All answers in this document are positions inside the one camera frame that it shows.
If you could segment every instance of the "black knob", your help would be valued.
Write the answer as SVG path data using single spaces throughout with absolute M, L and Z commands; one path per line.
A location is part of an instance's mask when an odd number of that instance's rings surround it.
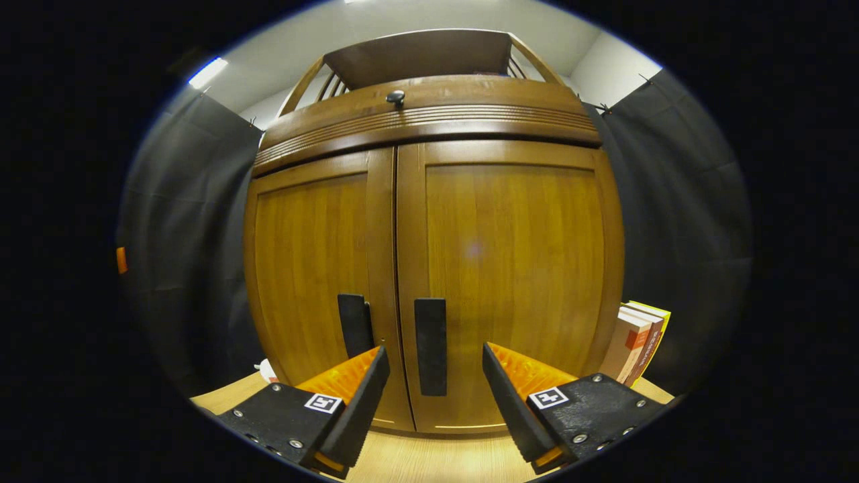
M 405 99 L 405 92 L 401 90 L 395 90 L 391 94 L 388 94 L 385 97 L 385 101 L 392 102 L 394 106 L 397 108 L 403 107 L 403 100 Z

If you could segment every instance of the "wood grain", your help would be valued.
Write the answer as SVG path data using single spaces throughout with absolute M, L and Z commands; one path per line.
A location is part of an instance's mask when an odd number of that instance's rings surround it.
M 405 92 L 403 109 L 385 101 L 391 91 Z M 378 113 L 407 113 L 420 107 L 517 106 L 579 114 L 591 128 L 582 103 L 565 85 L 493 76 L 433 76 L 354 89 L 322 102 L 285 112 L 265 132 L 260 150 L 305 132 Z
M 303 149 L 328 139 L 349 136 L 374 130 L 392 129 L 433 122 L 461 122 L 470 120 L 502 120 L 508 122 L 537 123 L 560 127 L 577 128 L 596 133 L 590 119 L 583 114 L 566 113 L 553 109 L 515 106 L 441 106 L 420 107 L 396 113 L 378 113 L 367 117 L 352 119 L 336 125 L 329 125 L 314 131 L 305 132 L 294 138 L 261 150 L 255 163 L 271 161 L 275 158 Z
M 602 206 L 602 237 L 606 244 L 603 252 L 603 273 L 606 282 L 602 286 L 600 320 L 614 321 L 618 316 L 620 298 L 624 291 L 624 218 L 620 209 L 618 185 L 614 180 L 608 156 L 603 150 L 591 150 L 591 157 L 594 159 L 594 172 Z M 593 374 L 600 369 L 602 360 L 608 352 L 613 329 L 613 323 L 597 326 L 590 343 L 588 360 L 582 367 L 583 374 Z
M 599 315 L 603 217 L 591 153 L 524 141 L 399 149 L 400 318 L 418 431 L 503 424 L 480 367 L 485 341 L 580 375 L 596 328 L 613 327 Z M 444 397 L 417 390 L 417 297 L 447 300 Z
M 394 295 L 393 148 L 254 180 L 248 204 L 248 294 L 277 377 L 296 385 L 347 360 L 337 294 L 362 294 L 376 342 L 390 348 L 377 416 L 413 430 Z
M 380 145 L 409 144 L 432 140 L 451 139 L 530 139 L 554 141 L 584 146 L 599 146 L 596 131 L 566 125 L 551 125 L 533 122 L 510 122 L 507 120 L 454 120 L 438 121 L 419 125 L 397 126 L 358 132 L 334 138 L 290 151 L 270 161 L 253 166 L 251 173 L 260 177 L 281 168 L 315 161 L 327 156 L 339 155 L 354 150 L 365 150 Z
M 228 386 L 193 397 L 191 401 L 209 409 L 214 414 L 221 414 L 238 406 L 266 385 L 259 372 L 255 372 Z M 673 398 L 644 378 L 638 380 L 636 391 L 663 404 Z M 370 431 L 364 442 L 361 456 L 358 457 L 355 467 L 350 470 L 346 479 L 332 479 L 349 483 L 378 481 L 518 483 L 535 477 L 531 466 L 522 460 L 513 439 L 507 434 L 468 439 L 453 439 L 439 437 L 439 435 L 408 437 L 405 434 Z

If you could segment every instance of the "white object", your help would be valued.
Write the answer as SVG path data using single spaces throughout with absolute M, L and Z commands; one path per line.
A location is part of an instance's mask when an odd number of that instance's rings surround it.
M 206 83 L 208 83 L 214 76 L 217 76 L 218 72 L 223 70 L 224 67 L 227 66 L 227 61 L 222 58 L 216 58 L 215 60 L 209 62 L 203 69 L 200 70 L 194 77 L 188 80 L 188 83 L 195 89 L 200 89 Z
M 254 364 L 253 367 L 259 368 L 259 374 L 266 382 L 280 382 L 277 379 L 277 375 L 274 373 L 274 370 L 271 368 L 271 364 L 268 362 L 268 359 L 263 359 L 263 362 L 259 363 L 259 365 Z

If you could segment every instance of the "orange object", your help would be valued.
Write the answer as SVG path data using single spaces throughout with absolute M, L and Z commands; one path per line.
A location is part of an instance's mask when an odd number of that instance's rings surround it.
M 342 398 L 343 403 L 348 405 L 378 352 L 379 347 L 370 349 L 342 364 L 335 365 L 322 374 L 307 379 L 295 387 L 311 393 Z
M 128 265 L 125 263 L 125 247 L 116 249 L 116 264 L 119 266 L 119 275 L 128 272 Z
M 489 347 L 495 353 L 495 357 L 501 363 L 504 372 L 507 373 L 507 378 L 523 401 L 527 400 L 529 394 L 538 393 L 578 379 L 578 377 L 555 369 L 549 364 L 541 363 L 500 345 L 490 342 Z

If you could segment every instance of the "black door handle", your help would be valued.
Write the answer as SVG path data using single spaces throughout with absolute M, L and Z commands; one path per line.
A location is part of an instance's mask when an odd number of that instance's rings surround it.
M 370 322 L 370 304 L 363 295 L 337 294 L 340 311 L 340 326 L 343 328 L 343 342 L 349 358 L 369 351 L 373 342 L 373 325 Z
M 421 395 L 448 395 L 448 322 L 443 298 L 415 299 L 417 373 Z

